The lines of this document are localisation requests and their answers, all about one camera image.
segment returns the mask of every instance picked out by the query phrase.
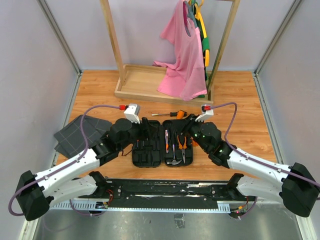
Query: wooden floor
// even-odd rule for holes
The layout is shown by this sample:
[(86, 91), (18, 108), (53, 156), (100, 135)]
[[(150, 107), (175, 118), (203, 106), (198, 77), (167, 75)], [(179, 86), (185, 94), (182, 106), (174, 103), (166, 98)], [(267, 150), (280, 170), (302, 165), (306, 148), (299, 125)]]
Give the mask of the wooden floor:
[[(114, 91), (118, 79), (117, 71), (85, 71), (76, 95), (70, 121), (83, 114), (89, 107), (98, 104), (115, 106), (130, 103), (139, 104), (141, 106), (140, 118), (147, 117), (150, 120), (160, 122), (168, 117), (152, 117), (151, 114), (176, 112), (180, 109), (188, 113), (201, 113), (200, 107), (116, 98)], [(275, 162), (276, 157), (251, 72), (220, 71), (217, 73), (214, 80), (214, 104), (219, 105), (227, 102), (238, 103), (238, 114), (229, 132), (228, 140), (244, 151)], [(233, 112), (233, 106), (215, 109), (214, 116), (210, 121), (214, 122), (224, 134)], [(112, 123), (119, 118), (124, 118), (123, 111), (105, 107), (93, 109), (88, 115), (106, 119)], [(66, 158), (60, 154), (57, 163), (60, 164), (65, 160)], [(100, 171), (109, 178), (217, 181), (229, 180), (235, 172), (240, 172), (214, 165), (199, 147), (194, 148), (193, 163), (185, 167), (167, 167), (163, 163), (156, 168), (138, 168), (132, 164), (131, 154), (129, 154), (126, 157), (120, 156), (114, 159), (96, 171)]]

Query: orange pliers handle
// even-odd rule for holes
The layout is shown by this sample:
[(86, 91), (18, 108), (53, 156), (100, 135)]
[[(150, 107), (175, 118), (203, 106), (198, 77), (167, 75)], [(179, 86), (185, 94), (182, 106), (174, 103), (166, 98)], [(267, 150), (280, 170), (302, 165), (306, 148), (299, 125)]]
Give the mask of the orange pliers handle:
[(178, 143), (179, 143), (179, 149), (187, 149), (187, 137), (178, 134), (177, 139), (178, 139)]

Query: pink t-shirt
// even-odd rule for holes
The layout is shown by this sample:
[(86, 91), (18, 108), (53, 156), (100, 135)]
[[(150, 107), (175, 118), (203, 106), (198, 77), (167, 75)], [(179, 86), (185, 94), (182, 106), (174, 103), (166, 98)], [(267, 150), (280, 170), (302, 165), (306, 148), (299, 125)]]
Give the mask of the pink t-shirt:
[(190, 36), (186, 32), (184, 0), (179, 0), (174, 14), (160, 37), (174, 45), (175, 64), (154, 61), (153, 65), (167, 67), (166, 74), (157, 90), (161, 93), (180, 97), (185, 101), (206, 94), (204, 57), (199, 28), (188, 19)]

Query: wooden clothes rack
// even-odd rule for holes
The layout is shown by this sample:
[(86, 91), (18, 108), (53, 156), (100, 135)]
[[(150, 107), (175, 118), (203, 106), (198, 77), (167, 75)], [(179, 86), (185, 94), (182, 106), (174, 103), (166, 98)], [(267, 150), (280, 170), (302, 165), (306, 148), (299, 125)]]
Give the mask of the wooden clothes rack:
[(217, 74), (221, 58), (223, 56), (227, 40), (238, 10), (240, 0), (216, 0), (232, 2), (226, 25), (222, 34), (219, 49), (214, 61), (212, 80), (208, 86), (208, 94), (205, 98), (194, 98), (190, 101), (184, 101), (179, 97), (173, 97), (157, 91), (157, 88), (163, 80), (167, 68), (158, 66), (123, 64), (120, 48), (117, 40), (115, 25), (109, 5), (109, 0), (100, 0), (101, 8), (105, 18), (106, 26), (109, 32), (110, 42), (117, 68), (119, 70), (119, 80), (114, 94), (118, 98), (145, 100), (152, 102), (162, 102), (171, 104), (188, 104), (199, 106), (202, 104), (212, 104), (214, 99), (213, 83)]

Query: dark gray fabric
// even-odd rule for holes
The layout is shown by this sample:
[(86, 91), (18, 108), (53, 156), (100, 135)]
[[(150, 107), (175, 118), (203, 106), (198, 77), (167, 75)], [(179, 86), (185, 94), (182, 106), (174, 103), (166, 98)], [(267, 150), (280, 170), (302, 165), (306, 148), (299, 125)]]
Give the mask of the dark gray fabric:
[[(67, 158), (72, 158), (85, 149), (85, 141), (80, 131), (80, 120), (82, 115), (76, 117), (67, 126), (54, 134), (58, 144), (55, 150)], [(91, 117), (85, 116), (83, 120), (83, 130), (88, 138), (89, 144), (101, 138), (101, 136), (110, 129), (112, 123)]]

